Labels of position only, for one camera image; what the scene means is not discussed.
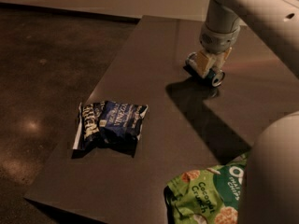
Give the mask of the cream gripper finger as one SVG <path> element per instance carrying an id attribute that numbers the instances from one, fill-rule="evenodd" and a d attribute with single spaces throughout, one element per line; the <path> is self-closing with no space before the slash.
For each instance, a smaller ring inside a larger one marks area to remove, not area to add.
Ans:
<path id="1" fill-rule="evenodd" d="M 209 69 L 213 66 L 216 58 L 213 54 L 207 52 L 205 49 L 199 50 L 196 53 L 196 72 L 201 78 L 205 78 L 209 72 Z"/>
<path id="2" fill-rule="evenodd" d="M 214 63 L 214 66 L 218 70 L 222 69 L 222 67 L 224 66 L 226 60 L 228 59 L 231 51 L 232 51 L 232 48 L 228 48 L 226 51 L 216 55 L 216 62 Z"/>

